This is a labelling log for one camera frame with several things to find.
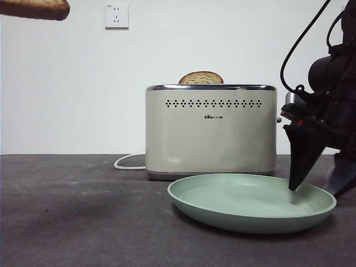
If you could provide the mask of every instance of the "wall socket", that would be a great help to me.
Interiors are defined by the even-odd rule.
[[[104,11],[105,29],[128,29],[128,4],[108,2]]]

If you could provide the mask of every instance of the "toaster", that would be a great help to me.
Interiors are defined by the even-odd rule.
[[[146,89],[146,171],[155,180],[197,174],[270,174],[276,160],[276,88],[158,85]]]

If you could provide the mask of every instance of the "plate rim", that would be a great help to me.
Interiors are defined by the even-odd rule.
[[[244,176],[260,176],[260,177],[268,177],[268,178],[273,178],[273,179],[288,180],[286,178],[281,178],[281,177],[266,176],[266,175],[254,175],[254,174],[230,174],[230,173],[201,174],[201,175],[192,175],[192,176],[188,176],[188,177],[185,177],[185,178],[181,178],[181,179],[178,179],[178,180],[170,183],[168,188],[167,188],[167,192],[171,196],[171,198],[173,198],[174,200],[177,200],[177,201],[179,201],[179,202],[181,202],[181,203],[183,203],[185,205],[188,205],[188,206],[191,206],[191,207],[195,207],[195,208],[200,209],[200,210],[205,210],[205,211],[209,211],[209,212],[215,212],[215,213],[224,214],[224,215],[239,216],[239,217],[246,217],[246,218],[258,218],[258,219],[297,219],[297,218],[313,217],[313,216],[325,214],[325,213],[328,213],[328,212],[332,211],[336,207],[336,204],[337,204],[336,198],[331,193],[327,192],[326,190],[324,190],[322,188],[319,188],[317,186],[314,186],[314,185],[311,185],[311,184],[307,184],[307,183],[303,183],[303,184],[311,186],[311,187],[314,187],[317,190],[320,190],[323,193],[326,193],[328,196],[331,197],[333,203],[326,209],[320,210],[320,211],[312,213],[312,214],[307,214],[307,215],[296,215],[296,216],[290,216],[290,215],[286,215],[286,216],[274,216],[274,215],[273,216],[253,216],[253,215],[243,215],[243,214],[232,214],[232,213],[228,213],[228,212],[221,212],[221,211],[206,209],[206,208],[203,208],[201,206],[193,205],[193,204],[191,204],[191,203],[189,203],[187,201],[181,200],[171,192],[172,186],[174,186],[178,182],[182,182],[182,180],[190,179],[192,177],[197,177],[197,176],[215,176],[215,175],[225,175],[225,174],[234,175],[234,176],[241,176],[241,175],[244,175]]]

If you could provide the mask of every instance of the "toast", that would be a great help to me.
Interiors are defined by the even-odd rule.
[[[211,71],[196,71],[182,77],[178,83],[224,83],[220,75]]]
[[[66,0],[0,0],[0,14],[63,21],[69,14]]]

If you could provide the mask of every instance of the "green plate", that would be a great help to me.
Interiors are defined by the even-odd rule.
[[[168,193],[189,217],[217,228],[253,234],[304,230],[325,220],[336,206],[334,196],[288,180],[248,174],[206,174],[171,183]]]

